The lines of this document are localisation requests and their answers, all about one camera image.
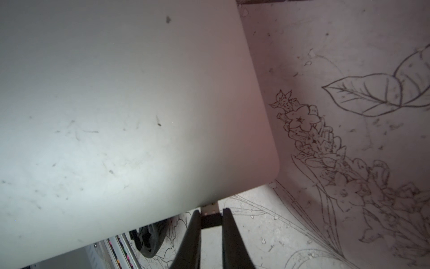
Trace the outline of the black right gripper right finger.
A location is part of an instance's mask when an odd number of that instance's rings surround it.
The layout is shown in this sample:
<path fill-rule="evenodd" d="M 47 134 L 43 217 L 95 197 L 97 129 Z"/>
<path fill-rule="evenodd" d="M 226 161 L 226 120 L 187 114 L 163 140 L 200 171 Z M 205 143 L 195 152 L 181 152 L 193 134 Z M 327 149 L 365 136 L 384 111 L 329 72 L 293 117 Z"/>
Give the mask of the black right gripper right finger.
<path fill-rule="evenodd" d="M 222 263 L 224 269 L 255 269 L 229 208 L 222 213 Z"/>

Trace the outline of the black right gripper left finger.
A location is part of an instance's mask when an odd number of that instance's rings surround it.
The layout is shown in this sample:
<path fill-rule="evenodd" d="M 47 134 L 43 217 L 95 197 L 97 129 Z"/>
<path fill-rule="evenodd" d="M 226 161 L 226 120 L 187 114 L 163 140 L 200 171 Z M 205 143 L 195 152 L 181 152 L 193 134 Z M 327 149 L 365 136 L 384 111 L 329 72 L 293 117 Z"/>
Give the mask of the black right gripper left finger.
<path fill-rule="evenodd" d="M 201 257 L 202 216 L 195 210 L 170 269 L 199 269 Z"/>

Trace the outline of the black wireless mouse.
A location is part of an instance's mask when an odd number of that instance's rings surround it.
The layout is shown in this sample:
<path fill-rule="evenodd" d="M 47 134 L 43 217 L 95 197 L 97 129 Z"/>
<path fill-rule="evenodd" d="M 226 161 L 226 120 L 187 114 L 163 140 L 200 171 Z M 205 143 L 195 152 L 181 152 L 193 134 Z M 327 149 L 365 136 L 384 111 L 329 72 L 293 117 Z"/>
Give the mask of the black wireless mouse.
<path fill-rule="evenodd" d="M 168 220 L 131 230 L 129 236 L 134 241 L 135 247 L 145 258 L 153 258 L 163 245 L 168 231 Z"/>

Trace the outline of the silver laptop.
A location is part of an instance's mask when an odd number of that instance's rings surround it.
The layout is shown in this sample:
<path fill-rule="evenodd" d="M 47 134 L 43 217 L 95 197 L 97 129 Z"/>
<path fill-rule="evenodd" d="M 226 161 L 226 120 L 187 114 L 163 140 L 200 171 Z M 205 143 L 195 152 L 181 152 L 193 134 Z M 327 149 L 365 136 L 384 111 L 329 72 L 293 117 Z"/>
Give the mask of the silver laptop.
<path fill-rule="evenodd" d="M 235 1 L 1 2 L 1 267 L 279 174 Z"/>

